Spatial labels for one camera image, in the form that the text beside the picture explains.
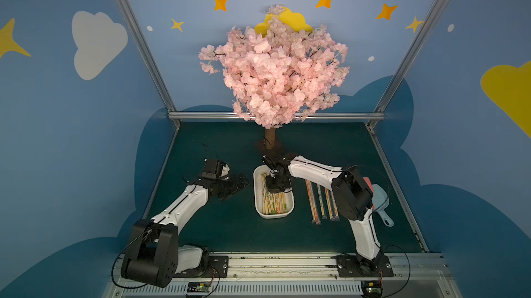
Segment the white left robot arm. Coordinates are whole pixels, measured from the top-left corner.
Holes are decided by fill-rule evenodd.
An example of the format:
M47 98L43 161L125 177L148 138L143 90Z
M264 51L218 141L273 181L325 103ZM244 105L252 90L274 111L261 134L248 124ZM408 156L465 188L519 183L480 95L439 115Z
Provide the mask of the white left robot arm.
M133 225L129 243L120 253L123 256L120 276L140 285L123 288L135 290L148 285L164 288L177 275L218 276L208 248L196 244L181 246L179 237L210 198L225 201L249 183L243 174L232 174L226 162L206 159L200 174L188 182L179 197L158 215L139 219Z

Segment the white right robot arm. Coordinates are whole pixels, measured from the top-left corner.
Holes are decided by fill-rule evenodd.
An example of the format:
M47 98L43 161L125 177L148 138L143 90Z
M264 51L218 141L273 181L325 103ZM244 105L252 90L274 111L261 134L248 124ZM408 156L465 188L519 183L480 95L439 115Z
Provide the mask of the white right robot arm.
M310 161L302 156L290 155L273 159L263 157L270 170L265 187L272 193L287 192L293 179L304 179L332 191L337 209L349 220L355 237L356 257L361 262L376 264L382 259L373 212L373 188L354 166L347 169Z

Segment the wrapped chopsticks panda print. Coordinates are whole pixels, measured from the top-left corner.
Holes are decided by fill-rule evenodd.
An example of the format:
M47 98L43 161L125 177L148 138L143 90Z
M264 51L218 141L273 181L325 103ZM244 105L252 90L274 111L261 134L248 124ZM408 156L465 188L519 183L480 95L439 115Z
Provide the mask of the wrapped chopsticks panda print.
M270 214L270 197L269 197L269 192L268 192L268 189L266 187L266 178L268 177L268 174L267 173L262 173L261 174L261 177L262 177L262 194L263 194L263 213L265 215L269 215Z

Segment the white plastic storage box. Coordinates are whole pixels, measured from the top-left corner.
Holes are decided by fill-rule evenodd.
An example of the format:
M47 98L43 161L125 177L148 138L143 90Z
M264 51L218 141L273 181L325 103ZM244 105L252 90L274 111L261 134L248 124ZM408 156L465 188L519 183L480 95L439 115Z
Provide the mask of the white plastic storage box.
M288 216L295 208L295 199L292 192L286 194L287 212L284 214L279 213L278 194L269 193L270 197L270 214L265 215L263 213L263 194L262 194L262 173L270 174L270 171L266 165L258 166L253 172L253 186L254 186L254 206L259 214L264 219L280 219Z

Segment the red small brush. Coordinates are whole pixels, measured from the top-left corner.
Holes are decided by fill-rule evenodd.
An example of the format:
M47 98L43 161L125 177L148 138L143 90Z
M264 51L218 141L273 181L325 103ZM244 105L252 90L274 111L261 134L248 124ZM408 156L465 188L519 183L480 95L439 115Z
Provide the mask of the red small brush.
M369 177L364 177L364 180L365 180L366 184L369 186L370 190L373 192L374 189L373 189L373 186L372 186L370 178Z

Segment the light blue dustpan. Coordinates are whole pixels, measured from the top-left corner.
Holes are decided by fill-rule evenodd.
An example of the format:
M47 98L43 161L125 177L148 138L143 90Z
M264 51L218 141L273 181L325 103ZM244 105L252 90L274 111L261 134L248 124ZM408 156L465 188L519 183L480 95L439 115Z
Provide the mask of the light blue dustpan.
M390 204L388 194L378 184L373 184L372 187L373 187L372 203L373 203L373 208L374 208L373 211L376 212L380 216L385 226L393 227L394 220L386 212L386 209L389 207L389 204Z

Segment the pink cherry blossom tree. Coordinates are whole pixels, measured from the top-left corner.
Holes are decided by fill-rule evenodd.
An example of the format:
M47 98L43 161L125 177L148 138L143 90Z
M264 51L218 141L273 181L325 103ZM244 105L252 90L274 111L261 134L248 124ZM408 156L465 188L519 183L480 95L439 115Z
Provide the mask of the pink cherry blossom tree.
M314 114L340 100L340 87L350 68L344 66L348 46L336 42L325 25L313 28L304 16L282 5L269 8L264 22L244 30L232 28L224 45L199 52L201 68L217 73L235 97L233 112L255 115L265 139L276 142L276 130L294 120L259 115Z

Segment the left green circuit board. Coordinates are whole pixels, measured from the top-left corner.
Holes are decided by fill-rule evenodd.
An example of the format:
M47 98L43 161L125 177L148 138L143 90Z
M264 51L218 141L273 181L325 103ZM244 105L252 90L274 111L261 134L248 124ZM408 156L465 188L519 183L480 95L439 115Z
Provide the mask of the left green circuit board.
M187 294L206 295L210 293L212 285L206 282L189 282L186 288Z

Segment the right black controller board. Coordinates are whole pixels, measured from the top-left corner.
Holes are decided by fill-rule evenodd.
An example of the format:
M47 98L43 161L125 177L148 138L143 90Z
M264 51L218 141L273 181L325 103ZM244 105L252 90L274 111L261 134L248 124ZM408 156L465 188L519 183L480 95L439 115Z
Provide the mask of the right black controller board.
M380 281L363 281L361 283L362 298L381 298L383 286Z

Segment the left floor edge rail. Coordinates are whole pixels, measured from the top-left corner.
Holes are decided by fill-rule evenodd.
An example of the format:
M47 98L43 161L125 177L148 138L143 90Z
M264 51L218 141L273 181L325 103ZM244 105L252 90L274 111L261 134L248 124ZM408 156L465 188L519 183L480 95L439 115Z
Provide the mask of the left floor edge rail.
M153 200L154 200L154 198L155 198L155 196L156 196L156 193L157 193L157 191L158 191L158 186L159 186L159 184L160 184L160 180L161 180L162 177L163 177L163 174L164 174L165 168L166 168L166 166L167 166L167 161L168 161L168 159L169 159L169 157L170 157L170 154L171 154L171 151L172 151L172 149L173 149L173 147L174 147L174 143L175 143L175 140L176 140L177 134L178 134L178 132L179 132L179 129L180 129L180 126L178 125L177 128L175 129L174 135L172 136L170 146L169 146L169 148L168 148L168 150L167 150L167 154L166 154L165 159L164 159L164 161L163 161L163 164L162 164L162 166L161 166L161 168L160 168L160 172L159 172L159 174L158 174L158 177L157 177L157 180L156 180L155 186L153 187L153 191L152 191L152 193L151 193L151 195L150 195L150 198L149 198L148 204L147 204L147 206L146 206L145 212L144 212L144 214L143 214L143 216L142 216L144 219L146 219L146 218L148 217L148 215L149 215L149 211L150 211L150 209L151 209L151 207L152 207Z

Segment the floor edge rail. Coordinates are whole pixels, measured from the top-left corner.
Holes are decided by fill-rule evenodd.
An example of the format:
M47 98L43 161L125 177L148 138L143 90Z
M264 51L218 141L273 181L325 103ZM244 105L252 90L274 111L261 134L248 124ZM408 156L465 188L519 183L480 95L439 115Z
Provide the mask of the floor edge rail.
M151 193L151 195L150 195L150 198L149 198L148 204L147 204L147 206L146 206L145 212L144 212L144 214L143 214L143 216L142 216L144 219L146 219L146 218L148 217L148 215L149 215L149 211L150 211L150 209L151 209L151 207L152 207L153 200L154 200L154 198L155 198L155 196L156 196L156 193L157 193L157 191L158 191L158 186L159 186L159 184L160 184L160 180L161 180L162 177L163 177L163 174L164 174L165 168L166 168L166 166L167 166L167 161L168 161L168 159L169 159L169 157L170 157L170 154L171 154L171 151L172 151L172 149L173 149L173 147L174 147L174 143L175 143L175 140L176 140L177 134L178 134L178 132L179 132L179 129L180 129L180 126L178 125L177 128L175 129L174 135L172 136L170 146L169 146L169 148L168 148L168 150L167 150L167 154L166 154L165 159L164 159L164 161L163 161L163 164L162 164L162 166L161 166L161 168L160 168L160 172L159 172L159 174L158 174L158 177L157 177L157 180L156 180L155 186L153 187L153 191L152 191L152 193Z
M397 196L398 198L398 201L401 205L401 208L403 210L403 212L405 213L405 216L408 220L408 223L410 225L410 227L412 228L412 231L414 233L414 235L416 236L416 239L418 241L418 244L420 245L421 247L421 250L423 252L430 252L430 249L423 237L423 234L421 233L420 231L420 227L418 226L418 223L413 215L413 212L405 198L405 195L403 194L403 191L401 189L401 186L400 184L398 183L398 180L397 178L395 177L395 174L394 174L394 171L392 170L391 168L391 165L388 161L388 158L386 156L386 154L384 153L384 150L380 144L380 141L378 140L377 136L376 136L376 133L374 132L374 130L372 129L372 127L369 125L369 123L367 123L366 125L366 129L367 131L369 132L369 136L371 137L371 140L373 141L373 144L376 148L376 151L380 157L380 160L382 162L382 165L385 169L385 172L387 173L387 176L389 178L389 181L391 183L391 186L392 188L394 189L394 192L395 192L395 195Z

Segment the horizontal aluminium back rail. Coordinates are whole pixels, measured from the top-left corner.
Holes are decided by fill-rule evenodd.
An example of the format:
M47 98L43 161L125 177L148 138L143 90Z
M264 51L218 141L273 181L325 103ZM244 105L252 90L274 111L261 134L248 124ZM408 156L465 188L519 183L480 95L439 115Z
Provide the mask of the horizontal aluminium back rail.
M207 112L207 111L170 111L168 117L172 120L195 119L195 120L254 120L255 115L249 113L235 114L232 112ZM262 118L275 118L278 120L329 120L329 121L382 121L385 118L384 113L338 113L338 112L321 112L314 114L295 113L289 116L285 115L259 115Z

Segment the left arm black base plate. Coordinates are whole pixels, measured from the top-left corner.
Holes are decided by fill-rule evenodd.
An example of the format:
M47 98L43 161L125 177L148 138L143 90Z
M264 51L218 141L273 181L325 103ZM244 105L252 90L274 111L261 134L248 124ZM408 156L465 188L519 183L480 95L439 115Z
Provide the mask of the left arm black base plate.
M174 278L210 278L213 275L218 278L226 278L228 266L228 255L210 255L208 261L203 260L196 268L176 273Z

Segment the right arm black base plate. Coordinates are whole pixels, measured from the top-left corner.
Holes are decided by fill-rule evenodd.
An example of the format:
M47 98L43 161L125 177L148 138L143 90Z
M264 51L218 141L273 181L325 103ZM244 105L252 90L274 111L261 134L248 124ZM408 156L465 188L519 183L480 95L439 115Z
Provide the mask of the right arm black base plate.
M369 260L358 255L342 253L334 257L341 278L354 277L394 277L389 258L379 252Z

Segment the right floor edge rail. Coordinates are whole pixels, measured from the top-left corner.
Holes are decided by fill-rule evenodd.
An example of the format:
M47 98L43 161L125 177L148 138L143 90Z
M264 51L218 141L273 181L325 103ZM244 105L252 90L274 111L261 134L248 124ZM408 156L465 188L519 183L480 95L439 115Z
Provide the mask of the right floor edge rail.
M377 136L376 136L376 133L374 132L374 130L372 129L372 127L369 125L369 123L367 123L366 125L366 129L367 131L369 132L369 136L371 137L371 140L373 141L373 144L376 148L376 151L380 157L380 160L382 162L382 165L385 169L385 172L387 173L387 176L389 178L389 181L391 183L391 186L392 188L394 189L394 192L395 192L395 195L397 196L398 198L398 201L401 205L401 208L403 210L403 212L405 213L405 216L408 220L408 223L410 225L410 227L412 228L412 231L414 233L414 235L416 236L416 239L418 241L418 244L420 245L421 247L421 250L423 252L430 252L430 249L423 237L423 234L421 233L420 231L420 227L418 226L418 223L413 215L413 212L405 198L405 195L403 194L403 191L401 189L401 186L400 184L398 183L398 180L397 178L395 177L395 174L394 174L394 171L392 170L391 168L391 165L388 161L388 158L386 156L386 154L384 153L384 150L380 144L380 141L378 140Z

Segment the front aluminium mounting rail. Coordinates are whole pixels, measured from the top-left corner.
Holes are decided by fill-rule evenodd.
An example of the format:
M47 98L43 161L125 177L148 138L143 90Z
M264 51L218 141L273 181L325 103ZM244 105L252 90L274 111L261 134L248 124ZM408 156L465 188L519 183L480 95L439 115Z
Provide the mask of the front aluminium mounting rail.
M229 253L226 278L174 278L164 288L144 286L116 275L103 297L361 297L363 281L380 281L382 297L461 297L453 274L437 253L388 252L394 277L341 278L341 253ZM206 295L187 294L189 282L211 284Z

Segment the left aluminium corner post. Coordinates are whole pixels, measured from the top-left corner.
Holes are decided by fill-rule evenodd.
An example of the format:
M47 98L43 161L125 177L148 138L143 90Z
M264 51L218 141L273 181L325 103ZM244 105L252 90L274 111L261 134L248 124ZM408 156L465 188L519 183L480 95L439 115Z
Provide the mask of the left aluminium corner post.
M129 0L115 0L120 13L122 14L128 30L139 50L139 53L146 65L146 68L152 77L152 80L158 90L160 97L162 98L164 105L167 109L167 116L176 111L174 101L170 96L170 92L167 89L167 85L163 80L163 76L158 68L156 61L153 58L149 45L142 33L142 29L136 19L133 9L129 3Z

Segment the aluminium corner post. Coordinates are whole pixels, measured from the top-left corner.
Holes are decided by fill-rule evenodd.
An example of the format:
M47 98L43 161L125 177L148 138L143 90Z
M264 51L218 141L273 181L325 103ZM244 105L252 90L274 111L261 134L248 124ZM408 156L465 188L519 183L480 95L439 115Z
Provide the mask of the aluminium corner post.
M146 65L146 68L152 77L152 80L158 90L160 97L162 98L164 105L167 109L167 116L176 111L174 101L170 96L170 92L167 89L167 85L163 80L163 76L158 68L156 61L153 58L149 45L142 33L142 29L136 19L133 9L129 3L129 0L115 0L120 13L122 14L128 30L139 50L139 53Z
M398 69L396 70L393 78L387 85L387 88L384 90L384 93L377 103L377 106L374 110L374 114L379 114L382 118L370 119L368 123L368 128L373 131L376 125L384 120L384 112L389 106L392 98L395 96L395 93L399 89L402 81L405 79L407 73L412 67L415 59L419 55L425 41L430 36L431 31L435 27L439 17L444 12L446 6L449 4L450 0L434 0L430 9L428 10L423 25L420 27L420 31L414 36L412 43L410 44L407 52L405 53L404 58L402 59Z

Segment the right aluminium corner post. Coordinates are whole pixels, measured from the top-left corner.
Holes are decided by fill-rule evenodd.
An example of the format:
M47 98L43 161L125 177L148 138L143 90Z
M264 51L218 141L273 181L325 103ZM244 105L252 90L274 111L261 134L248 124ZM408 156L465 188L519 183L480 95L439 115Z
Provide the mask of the right aluminium corner post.
M450 0L434 0L430 9L428 10L423 25L420 27L420 31L414 36L412 43L410 44L407 52L405 53L404 58L402 59L398 69L396 70L393 78L387 85L387 88L384 90L384 93L377 103L377 106L374 110L374 114L379 114L382 118L370 119L368 123L368 128L373 131L376 125L384 120L384 112L389 106L392 98L395 96L395 93L399 89L402 81L405 79L407 73L412 67L415 59L419 55L425 41L430 36L431 31L435 27L439 17L444 12L446 6L449 4Z

